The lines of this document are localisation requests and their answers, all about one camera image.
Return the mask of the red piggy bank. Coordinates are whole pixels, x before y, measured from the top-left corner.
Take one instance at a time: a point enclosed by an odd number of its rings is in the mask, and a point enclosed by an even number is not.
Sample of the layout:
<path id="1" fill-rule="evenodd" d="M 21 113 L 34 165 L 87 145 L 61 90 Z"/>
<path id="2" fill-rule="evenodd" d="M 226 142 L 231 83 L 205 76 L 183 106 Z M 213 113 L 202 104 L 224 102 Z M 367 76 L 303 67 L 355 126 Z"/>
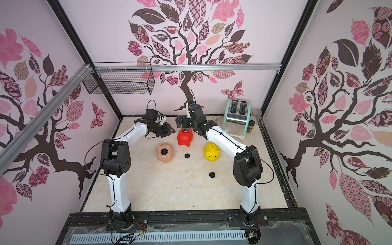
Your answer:
<path id="1" fill-rule="evenodd" d="M 187 146 L 190 147 L 190 144 L 193 140 L 193 131 L 192 129 L 181 129 L 177 136 L 177 141 L 179 146 Z"/>

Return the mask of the peach piggy bank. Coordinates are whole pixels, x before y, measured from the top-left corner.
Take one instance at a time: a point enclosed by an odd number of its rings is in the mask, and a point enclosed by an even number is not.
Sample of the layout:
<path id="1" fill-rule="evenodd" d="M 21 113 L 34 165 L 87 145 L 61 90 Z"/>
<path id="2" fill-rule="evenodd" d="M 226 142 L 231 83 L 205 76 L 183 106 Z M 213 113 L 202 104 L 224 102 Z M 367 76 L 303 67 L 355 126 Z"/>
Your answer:
<path id="1" fill-rule="evenodd" d="M 169 144 L 162 144 L 157 148 L 157 158 L 162 163 L 169 163 L 174 157 L 174 149 Z"/>

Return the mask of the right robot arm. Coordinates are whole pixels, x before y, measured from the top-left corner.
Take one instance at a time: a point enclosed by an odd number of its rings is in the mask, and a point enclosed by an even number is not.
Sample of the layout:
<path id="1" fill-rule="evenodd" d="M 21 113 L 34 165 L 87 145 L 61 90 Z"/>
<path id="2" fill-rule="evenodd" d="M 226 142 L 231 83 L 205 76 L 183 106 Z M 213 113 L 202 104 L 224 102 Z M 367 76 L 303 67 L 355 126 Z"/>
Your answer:
<path id="1" fill-rule="evenodd" d="M 240 205 L 243 222 L 248 225 L 256 223 L 260 214 L 256 189 L 263 172 L 257 148 L 241 144 L 229 136 L 215 121 L 206 118 L 202 107 L 196 102 L 187 103 L 185 107 L 187 115 L 176 118 L 177 127 L 192 129 L 233 159 L 233 176 L 243 187 Z"/>

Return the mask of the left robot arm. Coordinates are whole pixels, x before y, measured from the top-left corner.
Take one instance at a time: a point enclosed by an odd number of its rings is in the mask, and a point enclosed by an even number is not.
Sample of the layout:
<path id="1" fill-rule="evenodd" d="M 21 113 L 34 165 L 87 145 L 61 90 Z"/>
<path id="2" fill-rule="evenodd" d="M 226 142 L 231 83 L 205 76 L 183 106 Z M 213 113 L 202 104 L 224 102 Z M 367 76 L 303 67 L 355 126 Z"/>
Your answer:
<path id="1" fill-rule="evenodd" d="M 161 124 L 140 118 L 125 133 L 102 142 L 101 169 L 108 179 L 111 197 L 109 217 L 118 226 L 129 227 L 134 222 L 126 181 L 131 167 L 130 148 L 149 133 L 163 138 L 172 135 L 175 130 L 167 122 Z"/>

